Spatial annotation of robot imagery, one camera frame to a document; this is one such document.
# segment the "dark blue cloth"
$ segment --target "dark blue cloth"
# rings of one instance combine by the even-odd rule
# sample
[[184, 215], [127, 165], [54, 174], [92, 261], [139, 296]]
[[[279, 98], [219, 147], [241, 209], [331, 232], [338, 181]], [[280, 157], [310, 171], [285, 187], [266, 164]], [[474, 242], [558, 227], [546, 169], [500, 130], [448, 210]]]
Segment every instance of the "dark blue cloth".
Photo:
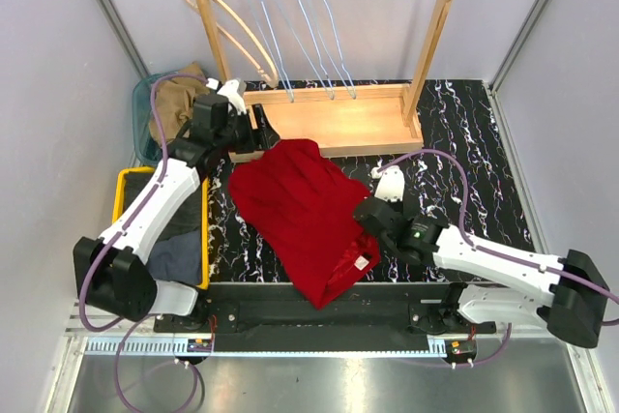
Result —
[[146, 268], [156, 280], [174, 280], [190, 285], [202, 283], [202, 238], [200, 231], [174, 236], [155, 244]]

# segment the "brown cloth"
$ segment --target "brown cloth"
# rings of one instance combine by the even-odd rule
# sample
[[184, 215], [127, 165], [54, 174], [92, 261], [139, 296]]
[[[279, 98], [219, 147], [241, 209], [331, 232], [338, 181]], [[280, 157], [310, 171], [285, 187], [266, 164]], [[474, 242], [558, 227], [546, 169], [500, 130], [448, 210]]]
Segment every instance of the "brown cloth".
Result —
[[[193, 62], [179, 73], [196, 74], [204, 77], [200, 66]], [[176, 77], [162, 82], [155, 97], [155, 106], [163, 123], [165, 141], [171, 142], [181, 130], [183, 124], [193, 116], [193, 99], [201, 94], [208, 94], [210, 89], [197, 79], [190, 77]], [[162, 140], [159, 137], [155, 118], [151, 116], [148, 123], [151, 136], [159, 145]]]

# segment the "metal floor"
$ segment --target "metal floor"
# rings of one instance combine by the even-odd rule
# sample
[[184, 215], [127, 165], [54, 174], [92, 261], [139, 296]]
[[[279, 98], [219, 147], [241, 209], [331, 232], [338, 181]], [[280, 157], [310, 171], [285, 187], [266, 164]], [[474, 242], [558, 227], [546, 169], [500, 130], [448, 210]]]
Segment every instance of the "metal floor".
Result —
[[[498, 343], [480, 340], [480, 356]], [[121, 385], [133, 384], [162, 361], [124, 357]], [[112, 367], [110, 356], [84, 357], [71, 412], [126, 411], [114, 394]], [[204, 397], [189, 412], [585, 412], [567, 350], [554, 339], [512, 340], [497, 361], [471, 370], [425, 369], [400, 360], [277, 358], [214, 358], [199, 370]], [[142, 411], [169, 413], [191, 387], [189, 372], [166, 367], [132, 387], [127, 397]], [[198, 386], [198, 398], [201, 392]]]

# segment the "red cloth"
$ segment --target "red cloth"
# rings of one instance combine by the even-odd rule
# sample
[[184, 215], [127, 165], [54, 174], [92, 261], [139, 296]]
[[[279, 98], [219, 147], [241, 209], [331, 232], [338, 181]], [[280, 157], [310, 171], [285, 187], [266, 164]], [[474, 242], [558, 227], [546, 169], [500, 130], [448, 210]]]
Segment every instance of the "red cloth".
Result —
[[319, 309], [380, 260], [376, 240], [352, 216], [370, 192], [323, 159], [311, 140], [283, 140], [238, 166], [229, 190], [241, 216]]

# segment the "wooden pole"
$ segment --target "wooden pole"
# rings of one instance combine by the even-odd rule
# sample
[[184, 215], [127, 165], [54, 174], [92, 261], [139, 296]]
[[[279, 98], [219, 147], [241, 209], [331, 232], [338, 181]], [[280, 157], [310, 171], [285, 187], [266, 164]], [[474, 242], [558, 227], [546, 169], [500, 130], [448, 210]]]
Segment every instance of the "wooden pole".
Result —
[[417, 111], [417, 102], [424, 89], [427, 72], [432, 63], [432, 58], [434, 57], [434, 52], [438, 46], [438, 40], [443, 32], [443, 26], [445, 25], [445, 20], [447, 19], [447, 14], [451, 6], [452, 0], [436, 0], [432, 18], [427, 28], [426, 40], [424, 41], [422, 53], [417, 62], [415, 75], [413, 76], [413, 82], [406, 92], [404, 92], [402, 118], [406, 126], [410, 126], [413, 115]]
[[231, 74], [225, 53], [223, 52], [223, 47], [221, 46], [221, 38], [218, 32], [217, 21], [215, 19], [215, 14], [213, 13], [211, 1], [195, 0], [195, 4], [200, 12], [202, 24], [204, 24], [206, 36], [209, 39], [211, 51], [213, 52], [213, 57], [215, 57], [217, 69], [220, 72], [220, 81], [225, 82], [230, 79]]

